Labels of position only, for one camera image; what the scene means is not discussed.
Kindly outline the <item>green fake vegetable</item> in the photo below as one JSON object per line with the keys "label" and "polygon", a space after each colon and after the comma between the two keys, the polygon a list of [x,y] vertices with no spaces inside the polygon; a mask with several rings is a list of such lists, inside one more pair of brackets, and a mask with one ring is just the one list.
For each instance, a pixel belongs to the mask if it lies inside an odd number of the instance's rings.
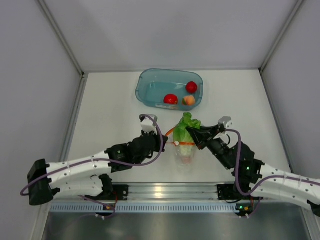
{"label": "green fake vegetable", "polygon": [[178,153],[182,157],[191,157],[195,143],[186,127],[199,129],[201,121],[193,118],[190,112],[184,112],[179,123],[173,129],[173,142]]}

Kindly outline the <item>clear zip top bag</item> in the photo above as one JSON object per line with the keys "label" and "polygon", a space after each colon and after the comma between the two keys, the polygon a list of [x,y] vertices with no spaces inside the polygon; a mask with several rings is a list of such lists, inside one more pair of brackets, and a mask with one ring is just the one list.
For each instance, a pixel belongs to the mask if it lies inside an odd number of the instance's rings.
{"label": "clear zip top bag", "polygon": [[193,171],[198,150],[191,135],[185,127],[176,125],[165,136],[168,137],[166,145],[170,146],[173,151],[176,172],[182,176],[190,174]]}

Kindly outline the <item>fake peach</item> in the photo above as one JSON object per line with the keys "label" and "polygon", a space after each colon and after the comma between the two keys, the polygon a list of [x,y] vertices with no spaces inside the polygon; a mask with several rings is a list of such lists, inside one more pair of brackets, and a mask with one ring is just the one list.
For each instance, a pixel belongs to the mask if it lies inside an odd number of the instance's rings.
{"label": "fake peach", "polygon": [[192,106],[196,103],[196,99],[193,95],[187,95],[182,98],[182,104],[185,106]]}

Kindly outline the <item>fake strawberry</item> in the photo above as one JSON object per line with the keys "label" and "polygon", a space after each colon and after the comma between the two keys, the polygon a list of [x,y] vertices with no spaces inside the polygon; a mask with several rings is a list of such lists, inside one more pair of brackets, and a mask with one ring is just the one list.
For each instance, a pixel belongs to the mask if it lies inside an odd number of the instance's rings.
{"label": "fake strawberry", "polygon": [[163,102],[169,105],[177,105],[179,102],[179,99],[175,94],[170,93],[164,97]]}

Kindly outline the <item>red fake pepper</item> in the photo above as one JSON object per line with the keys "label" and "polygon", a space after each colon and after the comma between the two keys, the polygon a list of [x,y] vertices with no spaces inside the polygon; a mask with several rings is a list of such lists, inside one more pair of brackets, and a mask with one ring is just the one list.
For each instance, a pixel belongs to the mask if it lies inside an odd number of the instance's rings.
{"label": "red fake pepper", "polygon": [[186,84],[185,89],[188,93],[194,94],[198,90],[198,85],[194,81],[190,81]]}

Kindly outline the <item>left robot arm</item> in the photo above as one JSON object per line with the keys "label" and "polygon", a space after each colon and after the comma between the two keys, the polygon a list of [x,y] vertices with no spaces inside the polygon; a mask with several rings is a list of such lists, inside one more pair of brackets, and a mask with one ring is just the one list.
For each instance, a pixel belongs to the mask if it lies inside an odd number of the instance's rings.
{"label": "left robot arm", "polygon": [[93,201],[108,200],[114,192],[111,174],[145,167],[165,151],[168,137],[142,132],[128,143],[114,145],[89,157],[69,162],[34,162],[21,191],[31,206],[58,198],[81,196]]}

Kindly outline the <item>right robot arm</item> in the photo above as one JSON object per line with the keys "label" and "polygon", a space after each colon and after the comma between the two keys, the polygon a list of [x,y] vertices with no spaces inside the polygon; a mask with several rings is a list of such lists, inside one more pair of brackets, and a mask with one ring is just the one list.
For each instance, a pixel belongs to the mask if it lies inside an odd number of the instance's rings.
{"label": "right robot arm", "polygon": [[224,125],[199,129],[187,127],[199,150],[208,149],[235,178],[233,192],[240,199],[246,197],[280,200],[320,215],[320,181],[272,167],[255,158],[255,153],[241,139],[229,147],[221,134]]}

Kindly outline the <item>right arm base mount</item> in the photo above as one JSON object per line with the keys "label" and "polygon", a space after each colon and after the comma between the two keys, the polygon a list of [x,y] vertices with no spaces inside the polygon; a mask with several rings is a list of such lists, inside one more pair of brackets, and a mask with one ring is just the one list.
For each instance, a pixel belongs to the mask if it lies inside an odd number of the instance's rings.
{"label": "right arm base mount", "polygon": [[240,195],[234,190],[233,184],[218,184],[218,199],[228,204],[238,203],[241,200]]}

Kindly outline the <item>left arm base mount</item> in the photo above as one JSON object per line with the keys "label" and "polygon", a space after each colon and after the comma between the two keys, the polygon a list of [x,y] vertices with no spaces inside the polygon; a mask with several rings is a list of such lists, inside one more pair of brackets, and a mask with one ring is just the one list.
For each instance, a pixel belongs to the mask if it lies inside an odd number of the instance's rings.
{"label": "left arm base mount", "polygon": [[129,186],[127,184],[114,184],[113,191],[109,196],[111,201],[127,201],[129,195]]}

